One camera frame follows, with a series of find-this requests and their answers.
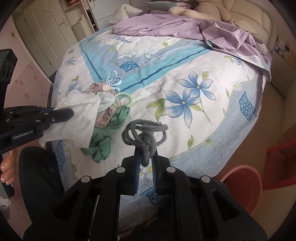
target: grey rope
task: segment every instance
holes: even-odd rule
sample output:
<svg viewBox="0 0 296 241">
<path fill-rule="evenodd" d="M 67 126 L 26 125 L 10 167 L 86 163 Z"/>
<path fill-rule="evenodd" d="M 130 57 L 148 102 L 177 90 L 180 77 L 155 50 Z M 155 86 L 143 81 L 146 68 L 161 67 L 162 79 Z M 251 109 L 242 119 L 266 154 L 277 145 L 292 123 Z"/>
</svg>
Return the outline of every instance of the grey rope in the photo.
<svg viewBox="0 0 296 241">
<path fill-rule="evenodd" d="M 150 120 L 137 119 L 134 120 L 126 126 L 122 132 L 122 140 L 127 145 L 134 145 L 143 152 L 142 166 L 146 167 L 149 164 L 150 158 L 155 154 L 156 147 L 161 145 L 166 140 L 166 130 L 168 125 L 163 125 L 161 123 L 153 122 Z M 131 133 L 135 139 L 132 139 L 128 133 Z M 136 130 L 142 131 L 141 134 L 137 134 Z M 160 141 L 156 142 L 153 136 L 154 132 L 162 131 L 163 137 Z"/>
</svg>

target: purple bedsheet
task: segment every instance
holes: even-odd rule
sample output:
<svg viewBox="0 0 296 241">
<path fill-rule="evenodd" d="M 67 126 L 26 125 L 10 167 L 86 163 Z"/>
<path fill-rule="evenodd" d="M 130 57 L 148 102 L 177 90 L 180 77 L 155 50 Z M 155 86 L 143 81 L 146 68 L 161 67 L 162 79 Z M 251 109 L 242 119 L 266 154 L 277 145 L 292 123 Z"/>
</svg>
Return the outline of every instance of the purple bedsheet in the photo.
<svg viewBox="0 0 296 241">
<path fill-rule="evenodd" d="M 171 14 L 144 14 L 114 25 L 112 31 L 127 36 L 172 36 L 205 41 L 215 51 L 231 54 L 260 67 L 265 77 L 270 79 L 271 55 L 260 54 L 251 34 L 226 22 Z"/>
</svg>

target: human hand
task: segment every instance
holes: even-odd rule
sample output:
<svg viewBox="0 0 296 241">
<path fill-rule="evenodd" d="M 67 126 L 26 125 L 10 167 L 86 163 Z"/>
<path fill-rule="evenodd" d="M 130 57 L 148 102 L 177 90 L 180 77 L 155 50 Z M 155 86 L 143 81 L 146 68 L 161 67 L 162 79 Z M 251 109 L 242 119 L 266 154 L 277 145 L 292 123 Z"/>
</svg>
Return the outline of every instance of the human hand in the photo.
<svg viewBox="0 0 296 241">
<path fill-rule="evenodd" d="M 3 159 L 0 165 L 0 169 L 3 172 L 1 174 L 1 182 L 7 185 L 12 184 L 17 176 L 17 150 L 13 149 L 8 152 L 8 155 Z"/>
</svg>

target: floral bedspread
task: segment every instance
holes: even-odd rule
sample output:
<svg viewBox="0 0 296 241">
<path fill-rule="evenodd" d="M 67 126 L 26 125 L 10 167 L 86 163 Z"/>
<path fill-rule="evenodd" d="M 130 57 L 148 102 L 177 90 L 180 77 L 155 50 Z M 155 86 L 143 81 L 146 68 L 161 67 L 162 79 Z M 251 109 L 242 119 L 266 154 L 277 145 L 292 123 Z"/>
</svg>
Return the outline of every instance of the floral bedspread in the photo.
<svg viewBox="0 0 296 241">
<path fill-rule="evenodd" d="M 84 175 L 104 176 L 133 155 L 134 147 L 121 139 L 132 120 L 168 124 L 158 154 L 187 175 L 200 177 L 219 173 L 258 118 L 265 78 L 256 66 L 199 40 L 119 36 L 108 28 L 66 52 L 52 106 L 74 89 L 87 91 L 93 82 L 106 81 L 111 71 L 122 78 L 117 87 L 132 94 L 134 104 L 125 125 L 112 136 L 111 154 L 99 164 L 72 148 L 70 140 L 53 142 L 65 189 Z M 153 217 L 163 199 L 154 192 L 151 164 L 141 167 L 138 192 L 121 198 L 121 230 Z"/>
</svg>

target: green fabric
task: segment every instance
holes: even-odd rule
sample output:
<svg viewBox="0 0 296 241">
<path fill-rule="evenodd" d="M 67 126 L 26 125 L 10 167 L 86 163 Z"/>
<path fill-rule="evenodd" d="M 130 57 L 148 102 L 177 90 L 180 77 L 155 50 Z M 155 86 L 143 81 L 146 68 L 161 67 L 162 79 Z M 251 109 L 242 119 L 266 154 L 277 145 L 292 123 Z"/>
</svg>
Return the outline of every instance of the green fabric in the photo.
<svg viewBox="0 0 296 241">
<path fill-rule="evenodd" d="M 92 155 L 96 163 L 105 160 L 111 152 L 112 138 L 110 135 L 124 124 L 129 111 L 129 107 L 121 106 L 105 128 L 94 128 L 89 148 L 80 148 L 83 154 L 86 156 Z"/>
</svg>

